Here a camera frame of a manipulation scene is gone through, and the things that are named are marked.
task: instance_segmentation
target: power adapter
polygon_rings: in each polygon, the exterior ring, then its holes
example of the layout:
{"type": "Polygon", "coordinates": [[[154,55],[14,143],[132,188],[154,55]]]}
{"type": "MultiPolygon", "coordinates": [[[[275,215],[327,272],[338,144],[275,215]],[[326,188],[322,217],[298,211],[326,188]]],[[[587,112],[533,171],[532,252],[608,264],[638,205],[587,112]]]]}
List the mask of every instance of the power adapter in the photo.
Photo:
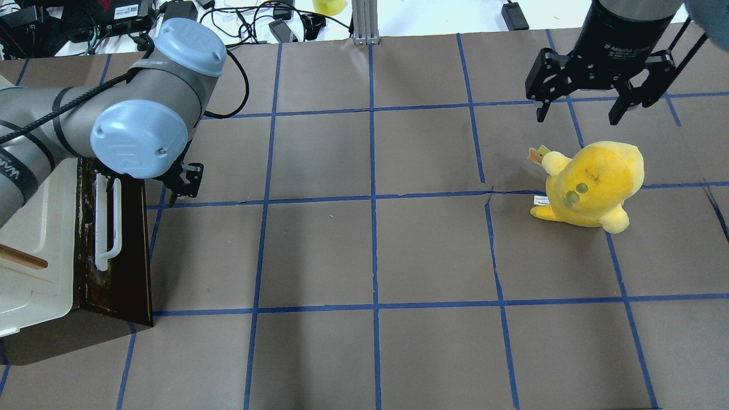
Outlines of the power adapter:
{"type": "Polygon", "coordinates": [[[50,31],[50,16],[38,6],[0,16],[4,52],[20,58],[39,57],[50,31]]]}
{"type": "Polygon", "coordinates": [[[215,7],[215,0],[195,0],[200,7],[204,9],[211,9],[212,7],[215,7]]]}
{"type": "Polygon", "coordinates": [[[160,6],[160,13],[164,13],[165,15],[162,23],[171,18],[198,19],[198,8],[191,1],[168,1],[160,6]]]}
{"type": "Polygon", "coordinates": [[[280,0],[279,3],[281,5],[275,6],[273,8],[273,18],[277,20],[291,20],[294,0],[280,0]]]}
{"type": "Polygon", "coordinates": [[[506,27],[509,28],[509,31],[529,30],[529,24],[526,22],[524,13],[521,12],[519,3],[509,2],[504,4],[502,7],[502,16],[504,17],[504,22],[506,22],[506,27]]]}

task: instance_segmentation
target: yellow object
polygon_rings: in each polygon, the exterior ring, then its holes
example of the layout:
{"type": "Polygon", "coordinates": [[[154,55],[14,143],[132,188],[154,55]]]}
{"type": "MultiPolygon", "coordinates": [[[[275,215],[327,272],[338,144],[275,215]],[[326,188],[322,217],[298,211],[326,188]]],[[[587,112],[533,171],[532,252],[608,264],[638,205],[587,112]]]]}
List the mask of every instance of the yellow object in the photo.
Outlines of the yellow object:
{"type": "Polygon", "coordinates": [[[335,16],[344,10],[345,0],[313,0],[314,11],[319,14],[335,16]]]}
{"type": "Polygon", "coordinates": [[[638,192],[645,176],[643,155],[637,147],[622,142],[596,142],[582,148],[573,159],[542,148],[531,148],[529,157],[537,159],[535,155],[546,150],[540,159],[549,174],[550,204],[532,208],[533,216],[578,226],[602,226],[610,233],[620,233],[628,227],[630,221],[623,202],[638,192]]]}

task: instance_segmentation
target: black box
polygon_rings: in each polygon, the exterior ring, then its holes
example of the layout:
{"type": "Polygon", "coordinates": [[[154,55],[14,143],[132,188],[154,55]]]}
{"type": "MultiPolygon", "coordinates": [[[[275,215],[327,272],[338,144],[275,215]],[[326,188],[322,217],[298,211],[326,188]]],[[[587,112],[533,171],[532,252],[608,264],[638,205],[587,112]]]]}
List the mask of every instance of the black box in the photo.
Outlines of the black box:
{"type": "Polygon", "coordinates": [[[99,26],[99,36],[118,36],[152,27],[155,22],[152,0],[82,0],[65,6],[61,15],[63,33],[71,42],[86,42],[99,26]]]}
{"type": "Polygon", "coordinates": [[[521,12],[519,3],[506,3],[502,7],[502,16],[509,31],[529,30],[529,24],[526,22],[524,13],[521,12]]]}
{"type": "Polygon", "coordinates": [[[171,18],[198,19],[198,8],[191,1],[168,1],[160,7],[160,12],[165,15],[163,23],[171,18]]]}

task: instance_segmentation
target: black cable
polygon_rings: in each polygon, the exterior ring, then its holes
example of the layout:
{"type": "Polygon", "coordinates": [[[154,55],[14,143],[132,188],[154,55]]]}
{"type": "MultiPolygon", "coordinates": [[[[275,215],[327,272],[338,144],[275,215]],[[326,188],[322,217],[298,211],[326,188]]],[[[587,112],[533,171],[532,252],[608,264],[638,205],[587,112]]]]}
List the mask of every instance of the black cable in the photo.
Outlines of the black cable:
{"type": "Polygon", "coordinates": [[[155,51],[155,41],[147,33],[142,33],[139,36],[147,42],[147,51],[142,56],[142,59],[147,59],[155,51]]]}
{"type": "Polygon", "coordinates": [[[676,68],[676,76],[678,77],[679,74],[681,74],[681,71],[686,67],[686,64],[691,60],[691,58],[696,54],[698,49],[701,48],[701,46],[706,42],[706,40],[709,39],[709,37],[706,35],[706,33],[702,34],[701,37],[696,40],[696,44],[691,47],[691,50],[688,50],[688,53],[686,54],[686,57],[684,57],[683,60],[681,60],[681,63],[676,68]]]}
{"type": "Polygon", "coordinates": [[[13,131],[9,134],[3,135],[2,137],[0,137],[0,145],[3,145],[8,141],[12,141],[13,139],[18,138],[19,136],[23,136],[26,133],[33,131],[34,129],[47,123],[48,121],[51,121],[53,118],[60,117],[63,113],[70,111],[71,109],[73,109],[75,107],[78,107],[79,105],[92,99],[93,97],[97,96],[98,94],[104,92],[105,90],[108,90],[111,87],[114,87],[116,84],[119,84],[120,82],[127,80],[133,76],[134,76],[134,73],[131,71],[128,71],[112,80],[105,82],[102,85],[99,85],[98,87],[92,88],[91,90],[89,90],[89,91],[83,93],[82,95],[65,103],[63,106],[61,106],[57,110],[44,115],[43,117],[39,118],[38,120],[33,121],[32,123],[26,125],[25,127],[22,127],[21,129],[19,129],[17,131],[13,131]]]}
{"type": "MultiPolygon", "coordinates": [[[[213,7],[211,8],[211,10],[212,10],[212,11],[215,11],[215,10],[216,10],[215,6],[213,6],[213,7]]],[[[213,23],[213,26],[215,26],[215,28],[217,28],[218,30],[220,30],[220,31],[221,31],[221,32],[222,32],[223,34],[225,34],[226,36],[228,36],[228,37],[232,37],[232,38],[234,38],[234,39],[236,39],[236,38],[239,38],[239,37],[240,37],[239,35],[235,35],[235,34],[231,34],[231,33],[228,33],[228,32],[227,32],[226,30],[224,30],[224,29],[223,29],[223,27],[220,27],[220,26],[218,26],[218,25],[217,25],[217,23],[215,23],[215,14],[214,14],[214,13],[210,14],[210,21],[211,21],[211,22],[213,23]]]]}
{"type": "Polygon", "coordinates": [[[248,102],[248,97],[249,97],[250,91],[251,91],[250,84],[248,82],[248,75],[246,75],[246,70],[243,69],[241,62],[238,61],[238,59],[233,55],[232,52],[230,52],[230,50],[226,50],[225,52],[233,60],[233,63],[235,63],[235,65],[238,67],[238,70],[241,71],[241,75],[243,75],[243,82],[246,85],[246,94],[243,96],[243,101],[241,101],[241,105],[239,105],[238,108],[234,109],[232,112],[230,112],[228,114],[216,114],[214,112],[205,111],[206,116],[208,116],[210,118],[216,118],[218,120],[222,120],[223,118],[230,118],[233,115],[236,115],[239,112],[241,112],[243,107],[246,106],[246,103],[248,102]]]}
{"type": "Polygon", "coordinates": [[[86,50],[83,50],[80,53],[71,54],[71,55],[86,55],[86,54],[91,54],[91,50],[98,44],[98,42],[94,39],[95,36],[96,36],[96,27],[93,27],[93,34],[91,34],[91,37],[86,42],[86,50]]]}
{"type": "Polygon", "coordinates": [[[132,29],[132,22],[130,20],[129,22],[127,22],[127,36],[129,36],[129,38],[132,39],[134,44],[137,45],[138,51],[148,50],[150,47],[152,49],[155,48],[155,45],[152,41],[152,37],[149,36],[149,31],[152,30],[151,27],[148,28],[144,33],[139,34],[138,36],[132,36],[131,29],[132,29]]]}
{"type": "Polygon", "coordinates": [[[676,33],[676,36],[674,37],[674,41],[671,42],[671,45],[668,46],[668,51],[671,51],[676,47],[676,44],[679,42],[679,39],[681,36],[683,36],[684,31],[686,31],[686,28],[688,28],[689,23],[691,23],[691,18],[686,18],[686,21],[683,23],[683,26],[681,26],[681,29],[678,33],[676,33]]]}
{"type": "MultiPolygon", "coordinates": [[[[280,1],[277,1],[277,0],[267,0],[257,6],[222,7],[219,9],[213,8],[213,9],[210,9],[210,10],[204,12],[203,15],[201,15],[200,19],[198,20],[198,22],[202,23],[203,20],[205,19],[205,17],[207,17],[208,15],[213,15],[213,12],[236,13],[238,16],[238,19],[241,20],[241,26],[239,26],[239,28],[238,28],[238,38],[240,38],[241,41],[234,45],[228,45],[228,47],[235,47],[235,46],[238,46],[241,44],[248,44],[248,43],[245,43],[245,41],[247,41],[248,39],[252,39],[255,44],[259,44],[260,42],[258,41],[258,34],[256,31],[255,22],[259,18],[272,17],[272,16],[269,16],[269,15],[259,16],[258,13],[260,12],[261,9],[272,9],[274,7],[283,7],[285,9],[289,9],[293,12],[296,12],[299,15],[299,20],[301,20],[302,26],[304,26],[304,21],[303,21],[304,16],[315,15],[315,16],[320,16],[325,19],[334,21],[335,23],[339,24],[340,26],[349,29],[348,25],[342,23],[341,21],[339,21],[333,17],[330,17],[328,15],[323,15],[323,14],[320,14],[317,12],[309,12],[309,11],[297,9],[296,7],[293,7],[289,4],[281,3],[280,1]],[[245,18],[243,16],[243,13],[245,13],[245,12],[254,13],[254,22],[252,24],[248,24],[245,21],[245,18]],[[243,38],[243,32],[244,32],[243,29],[244,28],[245,28],[245,31],[247,31],[249,33],[249,35],[245,39],[243,38]]],[[[228,36],[231,36],[230,33],[227,33],[226,31],[222,30],[214,21],[213,21],[213,24],[220,31],[223,31],[223,33],[227,34],[228,36]]]]}
{"type": "Polygon", "coordinates": [[[30,28],[28,28],[28,31],[30,31],[29,34],[31,35],[31,58],[35,58],[36,57],[36,46],[37,46],[35,26],[31,26],[30,28]]]}
{"type": "Polygon", "coordinates": [[[96,50],[99,48],[99,46],[101,46],[101,43],[104,40],[106,40],[110,37],[111,33],[112,33],[112,31],[108,30],[103,36],[101,36],[100,39],[96,40],[96,44],[94,44],[93,47],[91,47],[91,51],[89,52],[89,54],[96,54],[96,50]]]}

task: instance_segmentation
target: wooden stick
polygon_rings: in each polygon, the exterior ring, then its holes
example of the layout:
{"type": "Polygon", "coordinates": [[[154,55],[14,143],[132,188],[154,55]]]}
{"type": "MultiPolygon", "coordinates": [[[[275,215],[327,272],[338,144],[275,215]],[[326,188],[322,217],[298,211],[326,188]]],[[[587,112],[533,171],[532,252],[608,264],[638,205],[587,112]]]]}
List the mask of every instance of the wooden stick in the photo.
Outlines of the wooden stick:
{"type": "Polygon", "coordinates": [[[45,259],[29,255],[23,251],[3,244],[0,244],[0,258],[19,263],[20,265],[28,266],[33,269],[45,269],[48,267],[48,262],[45,259]]]}

